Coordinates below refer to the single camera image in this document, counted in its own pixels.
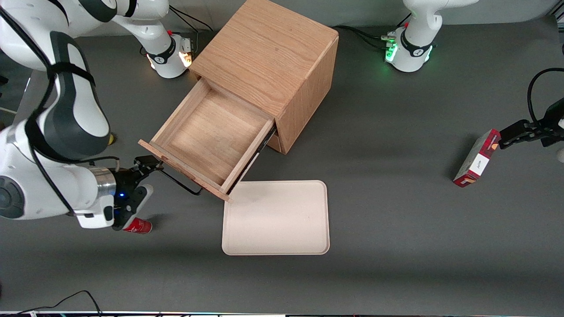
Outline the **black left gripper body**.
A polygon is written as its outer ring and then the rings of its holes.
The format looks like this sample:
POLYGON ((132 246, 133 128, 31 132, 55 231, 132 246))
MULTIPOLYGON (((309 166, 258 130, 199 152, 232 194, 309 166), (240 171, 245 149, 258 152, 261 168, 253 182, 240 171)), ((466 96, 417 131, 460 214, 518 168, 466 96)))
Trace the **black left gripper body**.
POLYGON ((560 126, 564 118, 564 99, 549 106, 544 117, 538 121, 537 136, 543 147, 552 146, 564 139, 564 129, 560 126))

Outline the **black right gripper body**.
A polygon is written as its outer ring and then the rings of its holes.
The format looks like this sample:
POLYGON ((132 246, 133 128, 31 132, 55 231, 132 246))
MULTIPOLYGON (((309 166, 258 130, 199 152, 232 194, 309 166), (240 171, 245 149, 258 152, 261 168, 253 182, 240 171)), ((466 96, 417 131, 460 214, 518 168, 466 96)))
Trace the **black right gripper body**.
POLYGON ((133 169, 124 168, 120 168, 119 171, 114 171, 115 208, 127 208, 127 206, 137 208, 146 194, 145 189, 137 189, 141 182, 133 182, 132 171, 133 169))

